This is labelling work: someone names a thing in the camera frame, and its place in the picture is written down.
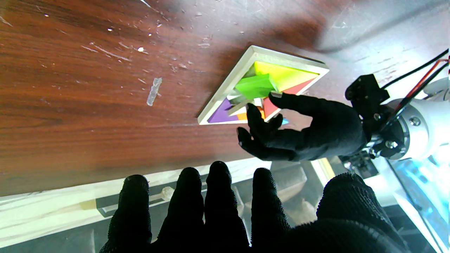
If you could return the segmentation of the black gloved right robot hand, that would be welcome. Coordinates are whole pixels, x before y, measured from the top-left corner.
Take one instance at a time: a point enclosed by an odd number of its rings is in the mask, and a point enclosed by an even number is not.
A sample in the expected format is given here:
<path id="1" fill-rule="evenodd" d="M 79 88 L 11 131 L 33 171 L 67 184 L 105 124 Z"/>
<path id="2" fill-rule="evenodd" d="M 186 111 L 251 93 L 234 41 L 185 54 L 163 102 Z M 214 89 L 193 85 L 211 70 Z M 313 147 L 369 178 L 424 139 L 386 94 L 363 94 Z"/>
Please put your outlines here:
<path id="1" fill-rule="evenodd" d="M 119 194 L 102 253 L 408 253 L 371 187 L 352 173 L 324 187 L 315 221 L 291 227 L 270 170 L 253 176 L 252 240 L 238 215 L 231 174 L 224 162 L 210 166 L 206 197 L 198 170 L 179 175 L 157 240 L 151 243 L 149 186 L 131 175 Z"/>

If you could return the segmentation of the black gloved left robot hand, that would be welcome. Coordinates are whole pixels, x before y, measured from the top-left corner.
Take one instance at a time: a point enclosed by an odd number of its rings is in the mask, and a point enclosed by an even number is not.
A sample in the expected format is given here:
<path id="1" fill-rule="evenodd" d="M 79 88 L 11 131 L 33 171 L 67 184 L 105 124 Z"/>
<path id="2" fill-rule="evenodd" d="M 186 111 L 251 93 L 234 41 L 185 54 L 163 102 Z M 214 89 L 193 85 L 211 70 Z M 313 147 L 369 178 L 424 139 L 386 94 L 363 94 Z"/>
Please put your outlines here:
<path id="1" fill-rule="evenodd" d="M 312 117 L 312 122 L 300 131 L 282 129 L 281 114 L 265 122 L 254 104 L 246 104 L 249 130 L 237 128 L 238 143 L 260 160 L 297 162 L 348 156 L 368 142 L 359 114 L 343 103 L 275 91 L 268 98 L 280 109 Z"/>

